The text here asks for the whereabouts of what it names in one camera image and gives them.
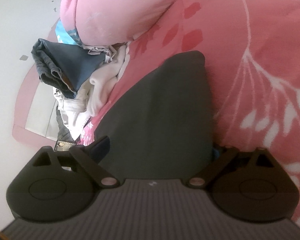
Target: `denim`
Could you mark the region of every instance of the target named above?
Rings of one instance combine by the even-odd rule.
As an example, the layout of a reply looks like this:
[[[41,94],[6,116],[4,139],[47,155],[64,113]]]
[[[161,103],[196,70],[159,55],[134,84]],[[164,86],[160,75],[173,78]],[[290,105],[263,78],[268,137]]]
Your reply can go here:
[[[81,85],[106,59],[104,53],[89,55],[80,46],[44,39],[38,39],[31,54],[40,80],[69,99],[76,97]]]

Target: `peeling paint spot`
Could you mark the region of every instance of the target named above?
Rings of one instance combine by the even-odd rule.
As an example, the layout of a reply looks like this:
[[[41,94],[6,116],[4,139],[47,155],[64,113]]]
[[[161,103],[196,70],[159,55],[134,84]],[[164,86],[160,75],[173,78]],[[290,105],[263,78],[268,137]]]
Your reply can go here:
[[[20,58],[19,60],[24,60],[24,61],[26,61],[27,59],[28,59],[28,56],[22,55],[21,58]]]

